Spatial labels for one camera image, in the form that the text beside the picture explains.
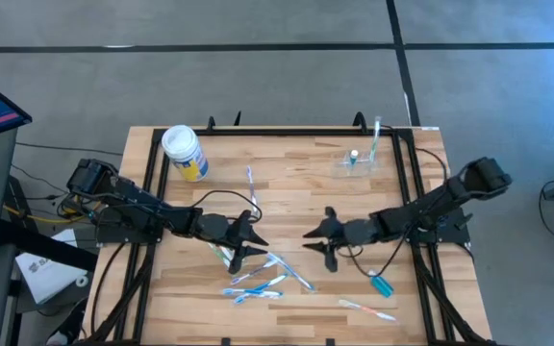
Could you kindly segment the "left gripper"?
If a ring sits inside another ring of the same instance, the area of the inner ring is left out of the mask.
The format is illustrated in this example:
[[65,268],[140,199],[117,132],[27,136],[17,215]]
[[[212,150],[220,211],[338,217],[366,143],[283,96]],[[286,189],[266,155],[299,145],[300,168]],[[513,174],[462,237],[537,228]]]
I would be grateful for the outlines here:
[[[242,240],[249,241],[258,245],[267,245],[267,242],[255,233],[251,223],[251,211],[244,210],[236,220],[236,229],[238,236],[234,233],[234,221],[225,215],[210,213],[201,215],[196,223],[194,236],[214,243],[234,243],[240,237]],[[242,261],[250,256],[264,255],[266,250],[242,246],[235,250],[233,258],[230,260],[228,272],[237,274],[242,266]]]

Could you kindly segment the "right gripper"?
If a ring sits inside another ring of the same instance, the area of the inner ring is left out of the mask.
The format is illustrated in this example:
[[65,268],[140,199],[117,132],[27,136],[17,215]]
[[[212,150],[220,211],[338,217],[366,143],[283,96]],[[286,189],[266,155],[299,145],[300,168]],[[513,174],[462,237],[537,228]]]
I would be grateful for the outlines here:
[[[382,228],[375,217],[367,219],[353,219],[344,225],[338,220],[337,213],[332,207],[326,207],[325,217],[319,225],[308,233],[304,238],[333,238],[344,234],[345,240],[354,246],[376,243],[382,235]],[[324,265],[331,272],[339,269],[336,253],[338,249],[346,247],[344,242],[316,242],[304,244],[304,247],[319,252],[324,257]]]

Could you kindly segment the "green toothbrush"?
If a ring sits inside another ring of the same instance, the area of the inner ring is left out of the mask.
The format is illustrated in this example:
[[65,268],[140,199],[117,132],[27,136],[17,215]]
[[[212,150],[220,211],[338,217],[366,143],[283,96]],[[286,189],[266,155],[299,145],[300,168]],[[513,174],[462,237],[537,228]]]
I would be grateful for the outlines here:
[[212,243],[209,243],[209,247],[215,253],[215,255],[224,263],[226,268],[230,267],[231,260],[233,259],[234,252],[228,248],[222,246],[216,246]]

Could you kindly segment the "teal toothbrush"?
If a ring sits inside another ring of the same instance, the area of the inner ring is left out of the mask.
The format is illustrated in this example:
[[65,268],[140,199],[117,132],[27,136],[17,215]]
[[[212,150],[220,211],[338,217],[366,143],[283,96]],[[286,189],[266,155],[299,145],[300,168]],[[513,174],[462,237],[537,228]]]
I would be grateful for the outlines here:
[[376,158],[376,152],[377,152],[377,146],[379,143],[379,136],[381,131],[381,125],[382,125],[382,117],[381,116],[375,116],[374,118],[374,131],[373,131],[373,140],[372,145],[369,151],[369,162],[375,162]]

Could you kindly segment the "clear acrylic organizer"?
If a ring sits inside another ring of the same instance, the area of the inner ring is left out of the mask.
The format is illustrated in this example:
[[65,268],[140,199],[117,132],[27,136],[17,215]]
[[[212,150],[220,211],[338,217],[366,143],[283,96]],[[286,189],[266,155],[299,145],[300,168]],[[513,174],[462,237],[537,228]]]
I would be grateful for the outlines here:
[[375,162],[369,162],[369,151],[359,151],[358,161],[353,168],[350,167],[349,153],[346,151],[342,156],[337,157],[332,167],[334,178],[362,178],[369,177],[379,170],[379,161],[377,152]]

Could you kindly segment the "yellow disinfecting wipes canister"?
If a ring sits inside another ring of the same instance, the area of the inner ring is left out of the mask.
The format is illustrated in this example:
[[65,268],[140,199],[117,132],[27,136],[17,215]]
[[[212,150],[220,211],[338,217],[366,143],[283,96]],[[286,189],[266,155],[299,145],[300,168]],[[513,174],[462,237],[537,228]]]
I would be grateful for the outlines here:
[[170,162],[184,180],[199,182],[209,171],[209,162],[204,154],[195,131],[186,125],[176,125],[167,129],[161,144]]

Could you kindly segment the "white papers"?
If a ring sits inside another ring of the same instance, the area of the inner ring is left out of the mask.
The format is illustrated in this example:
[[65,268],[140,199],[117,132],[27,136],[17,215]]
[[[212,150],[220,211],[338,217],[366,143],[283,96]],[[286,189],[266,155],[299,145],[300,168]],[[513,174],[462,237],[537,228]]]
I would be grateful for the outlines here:
[[95,256],[80,248],[73,228],[47,236],[23,231],[15,237],[21,254],[15,260],[37,305],[42,305],[72,284],[88,284]]

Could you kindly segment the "black aluminium table frame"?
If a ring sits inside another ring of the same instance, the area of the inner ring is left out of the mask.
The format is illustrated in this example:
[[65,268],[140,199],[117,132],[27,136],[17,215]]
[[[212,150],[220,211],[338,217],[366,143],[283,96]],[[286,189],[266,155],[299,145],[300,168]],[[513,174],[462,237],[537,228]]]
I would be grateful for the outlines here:
[[[187,183],[166,160],[160,127],[130,130],[121,173],[173,205],[198,203],[208,212],[236,216],[250,193],[263,210],[256,232],[269,252],[281,256],[316,292],[293,276],[275,285],[276,300],[250,298],[236,305],[223,294],[231,278],[210,247],[195,239],[165,234],[156,246],[148,286],[133,297],[110,340],[141,345],[431,345],[465,337],[451,324],[431,291],[416,277],[416,249],[398,242],[365,247],[356,259],[341,259],[331,273],[322,256],[304,247],[326,207],[340,219],[361,218],[399,207],[441,184],[448,171],[441,132],[394,127],[377,146],[379,170],[369,177],[334,178],[337,157],[348,150],[370,151],[373,127],[216,126],[201,129],[210,163],[208,176]],[[371,284],[383,277],[390,298]],[[345,299],[396,318],[339,305]]]

